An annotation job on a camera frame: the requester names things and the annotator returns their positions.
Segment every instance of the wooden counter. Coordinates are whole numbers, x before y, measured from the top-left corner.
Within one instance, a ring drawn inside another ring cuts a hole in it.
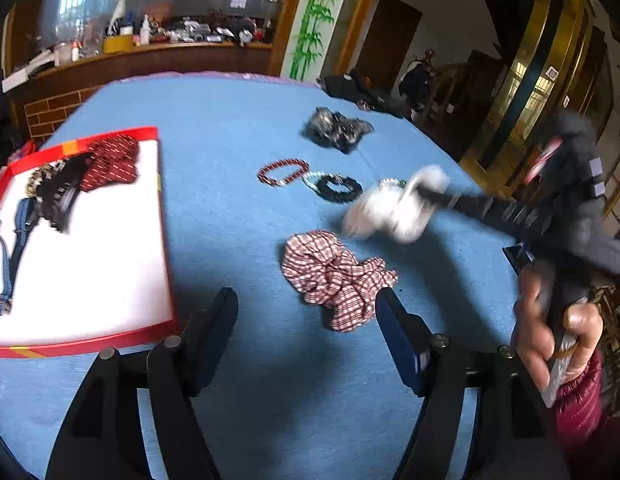
[[[45,140],[101,86],[157,72],[246,72],[266,74],[272,46],[251,43],[157,43],[86,57],[52,68],[8,92],[14,123]]]

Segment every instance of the screw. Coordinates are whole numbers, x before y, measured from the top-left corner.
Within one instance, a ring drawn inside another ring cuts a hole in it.
[[[508,345],[501,345],[498,347],[498,353],[500,353],[501,357],[504,357],[505,359],[512,359],[515,355],[514,350],[512,350]]]
[[[101,352],[99,352],[99,358],[103,359],[104,361],[107,361],[108,359],[114,356],[115,352],[116,350],[112,348],[112,346],[109,346],[101,350]]]
[[[177,348],[181,344],[181,338],[178,335],[168,335],[163,340],[165,348]]]
[[[430,339],[430,343],[437,348],[445,348],[450,344],[450,338],[445,334],[434,334]]]

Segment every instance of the blue tablecloth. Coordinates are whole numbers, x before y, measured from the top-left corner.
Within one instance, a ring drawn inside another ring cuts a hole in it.
[[[316,146],[301,130],[317,106],[370,121],[375,131],[349,155]],[[316,88],[197,75],[108,85],[48,145],[147,124],[159,128],[178,311],[187,316],[223,286],[239,297],[213,384],[193,400],[223,478],[391,478],[421,400],[401,383],[376,321],[348,334],[326,330],[320,307],[303,305],[279,269],[290,235],[337,230],[346,205],[325,202],[300,180],[265,186],[256,173],[280,158],[302,158],[312,171],[351,176],[365,189],[439,164],[453,186],[477,186],[406,120],[363,112]],[[513,325],[514,274],[501,251],[510,242],[442,212],[414,244],[375,235],[346,246],[359,258],[381,256],[397,270],[396,294],[433,332],[494,350]],[[39,478],[93,359],[0,360],[0,433]],[[139,395],[151,471],[163,479],[148,392]],[[469,392],[451,478],[462,472],[473,402]]]

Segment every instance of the blue strap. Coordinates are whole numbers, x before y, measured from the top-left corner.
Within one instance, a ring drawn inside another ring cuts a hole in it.
[[[0,233],[0,244],[2,252],[2,276],[4,280],[4,290],[0,294],[0,316],[10,314],[12,309],[12,294],[14,291],[14,282],[17,278],[17,270],[23,249],[26,246],[30,231],[39,221],[39,213],[37,211],[37,199],[34,197],[24,198],[19,202],[17,213],[14,216],[14,249],[12,256],[8,256],[8,247],[4,238]]]

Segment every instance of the white scrunchie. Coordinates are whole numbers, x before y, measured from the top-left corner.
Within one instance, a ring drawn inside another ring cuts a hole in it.
[[[400,243],[413,242],[421,236],[436,206],[424,202],[413,192],[417,185],[443,192],[449,178],[439,166],[426,166],[412,175],[405,189],[378,186],[366,191],[352,204],[343,219],[348,236],[367,238],[385,230]]]

